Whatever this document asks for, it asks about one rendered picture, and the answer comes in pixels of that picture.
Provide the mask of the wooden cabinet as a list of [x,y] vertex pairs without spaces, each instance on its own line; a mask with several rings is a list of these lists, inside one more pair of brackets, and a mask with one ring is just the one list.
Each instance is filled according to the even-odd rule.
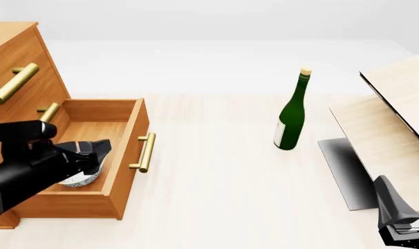
[[37,120],[39,108],[61,104],[70,95],[37,28],[37,22],[0,22],[0,89],[14,68],[39,67],[6,103],[0,105],[0,123]]

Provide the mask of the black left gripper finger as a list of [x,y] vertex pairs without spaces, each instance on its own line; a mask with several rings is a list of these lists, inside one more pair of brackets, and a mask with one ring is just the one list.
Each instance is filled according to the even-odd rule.
[[100,168],[101,161],[97,153],[82,155],[80,159],[80,169],[84,175],[96,174]]
[[112,150],[111,141],[108,139],[96,141],[80,141],[78,142],[78,145],[79,154],[89,155],[91,153],[96,153],[97,159],[105,159],[105,157]]

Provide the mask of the black bowl with patterned outside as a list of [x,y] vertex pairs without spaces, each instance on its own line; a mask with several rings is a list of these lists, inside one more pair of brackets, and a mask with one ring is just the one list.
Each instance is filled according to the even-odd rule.
[[58,184],[66,186],[66,187],[81,187],[92,183],[96,178],[102,173],[104,168],[103,166],[104,160],[100,162],[100,167],[95,174],[92,175],[85,175],[84,172],[80,172],[62,182],[58,182]]

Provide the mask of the open wooden drawer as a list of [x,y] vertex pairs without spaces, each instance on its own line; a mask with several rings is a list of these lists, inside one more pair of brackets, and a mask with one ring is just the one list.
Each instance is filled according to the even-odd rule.
[[144,99],[67,99],[52,119],[54,142],[108,139],[112,150],[92,183],[69,188],[53,185],[13,209],[20,218],[122,219],[149,128]]

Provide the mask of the green wine bottle with cork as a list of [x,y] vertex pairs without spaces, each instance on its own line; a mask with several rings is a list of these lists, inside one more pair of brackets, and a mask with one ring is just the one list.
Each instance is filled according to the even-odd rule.
[[279,114],[273,143],[281,150],[290,151],[298,143],[305,122],[304,98],[311,73],[311,68],[301,68],[295,91]]

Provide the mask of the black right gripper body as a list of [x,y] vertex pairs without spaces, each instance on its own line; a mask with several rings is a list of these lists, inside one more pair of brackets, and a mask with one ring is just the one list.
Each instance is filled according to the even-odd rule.
[[379,221],[379,234],[385,246],[419,247],[419,228],[413,228],[414,219]]

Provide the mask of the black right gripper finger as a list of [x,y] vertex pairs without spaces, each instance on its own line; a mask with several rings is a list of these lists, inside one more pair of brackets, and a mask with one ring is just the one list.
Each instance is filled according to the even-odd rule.
[[378,201],[378,228],[388,225],[411,224],[419,214],[398,194],[386,176],[378,176],[374,182]]

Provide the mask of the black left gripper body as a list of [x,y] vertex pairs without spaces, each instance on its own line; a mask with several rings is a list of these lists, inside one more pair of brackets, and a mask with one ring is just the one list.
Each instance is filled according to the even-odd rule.
[[89,142],[86,141],[72,141],[72,142],[61,142],[55,145],[59,149],[62,149],[66,159],[68,160],[64,170],[64,180],[88,170],[87,161],[80,159],[79,155],[89,155]]

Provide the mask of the pale wooden rack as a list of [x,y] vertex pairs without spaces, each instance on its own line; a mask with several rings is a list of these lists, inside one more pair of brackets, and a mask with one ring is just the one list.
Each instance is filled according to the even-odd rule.
[[360,72],[373,95],[330,112],[371,178],[386,176],[419,212],[419,54]]

